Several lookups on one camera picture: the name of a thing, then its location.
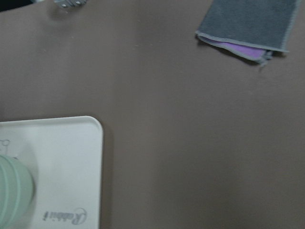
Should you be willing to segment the cream rabbit tray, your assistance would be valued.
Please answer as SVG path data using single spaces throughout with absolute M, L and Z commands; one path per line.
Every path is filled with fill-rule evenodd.
M 35 192 L 14 229 L 100 227 L 103 128 L 91 116 L 7 121 L 7 155 L 32 174 Z

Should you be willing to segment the grey folded cloth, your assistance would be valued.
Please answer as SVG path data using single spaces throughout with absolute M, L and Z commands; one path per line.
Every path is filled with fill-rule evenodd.
M 299 0 L 214 0 L 196 37 L 246 60 L 266 65 L 286 44 Z

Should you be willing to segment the stacked green bowls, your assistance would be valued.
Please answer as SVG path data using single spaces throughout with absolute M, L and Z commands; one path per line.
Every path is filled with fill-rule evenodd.
M 34 194 L 30 171 L 19 160 L 0 156 L 0 227 L 6 229 L 28 210 Z

